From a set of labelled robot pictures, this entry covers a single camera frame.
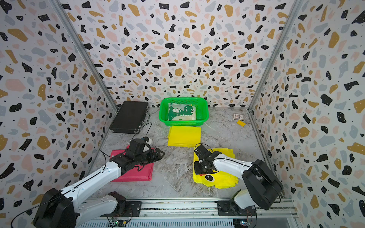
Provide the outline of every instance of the green dinosaur print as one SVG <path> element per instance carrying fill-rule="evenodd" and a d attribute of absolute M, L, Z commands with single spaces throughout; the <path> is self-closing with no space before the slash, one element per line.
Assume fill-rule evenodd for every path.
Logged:
<path fill-rule="evenodd" d="M 194 108 L 190 105 L 186 105 L 184 107 L 184 110 L 181 110 L 179 108 L 173 108 L 170 106 L 169 110 L 169 118 L 168 120 L 172 120 L 176 116 L 191 116 L 194 113 Z"/>

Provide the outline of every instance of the small box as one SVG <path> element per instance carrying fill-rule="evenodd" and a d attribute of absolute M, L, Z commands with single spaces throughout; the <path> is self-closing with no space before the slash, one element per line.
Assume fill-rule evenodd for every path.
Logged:
<path fill-rule="evenodd" d="M 147 102 L 124 101 L 109 128 L 114 133 L 139 134 L 147 112 Z"/>

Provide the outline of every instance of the dinosaur bag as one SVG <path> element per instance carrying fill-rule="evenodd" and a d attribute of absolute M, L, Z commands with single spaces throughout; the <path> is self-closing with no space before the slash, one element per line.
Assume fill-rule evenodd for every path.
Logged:
<path fill-rule="evenodd" d="M 196 108 L 189 104 L 170 103 L 168 120 L 196 120 Z"/>

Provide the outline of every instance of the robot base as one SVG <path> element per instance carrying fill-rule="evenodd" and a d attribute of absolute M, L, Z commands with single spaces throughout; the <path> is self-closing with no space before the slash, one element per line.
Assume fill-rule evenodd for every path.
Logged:
<path fill-rule="evenodd" d="M 256 216 L 256 207 L 248 206 L 245 209 L 240 209 L 235 213 L 231 209 L 231 204 L 234 202 L 230 202 L 229 200 L 220 200 L 217 201 L 218 206 L 218 215 L 219 216 Z"/>

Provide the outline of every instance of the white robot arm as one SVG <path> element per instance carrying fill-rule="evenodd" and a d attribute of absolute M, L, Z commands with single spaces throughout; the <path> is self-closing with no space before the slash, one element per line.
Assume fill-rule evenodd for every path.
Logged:
<path fill-rule="evenodd" d="M 275 174 L 259 159 L 255 162 L 244 162 L 227 157 L 219 151 L 211 153 L 203 145 L 198 146 L 194 152 L 199 158 L 194 163 L 195 174 L 223 171 L 245 182 L 247 189 L 238 191 L 230 200 L 230 209 L 234 214 L 240 214 L 243 209 L 256 204 L 268 210 L 283 190 L 283 185 Z"/>
<path fill-rule="evenodd" d="M 161 160 L 165 153 L 151 149 L 148 137 L 134 139 L 124 153 L 118 154 L 84 179 L 64 187 L 47 191 L 33 220 L 36 228 L 74 228 L 93 218 L 123 214 L 126 198 L 116 192 L 92 202 L 83 202 L 108 182 L 120 177 L 137 165 Z"/>
<path fill-rule="evenodd" d="M 60 191 L 55 188 L 44 194 L 37 210 L 33 225 L 36 228 L 74 228 L 93 218 L 118 216 L 125 212 L 126 198 L 116 192 L 92 202 L 83 202 L 108 182 L 120 177 L 136 165 L 146 165 L 161 160 L 165 153 L 160 149 L 151 149 L 151 140 L 134 139 L 125 153 L 110 159 L 84 179 L 67 186 Z M 240 190 L 230 200 L 230 210 L 239 215 L 249 206 L 257 204 L 269 209 L 282 191 L 283 185 L 261 160 L 244 162 L 225 156 L 221 152 L 211 153 L 203 145 L 194 152 L 199 157 L 195 162 L 196 174 L 211 174 L 213 170 L 230 173 L 246 184 L 246 190 Z"/>

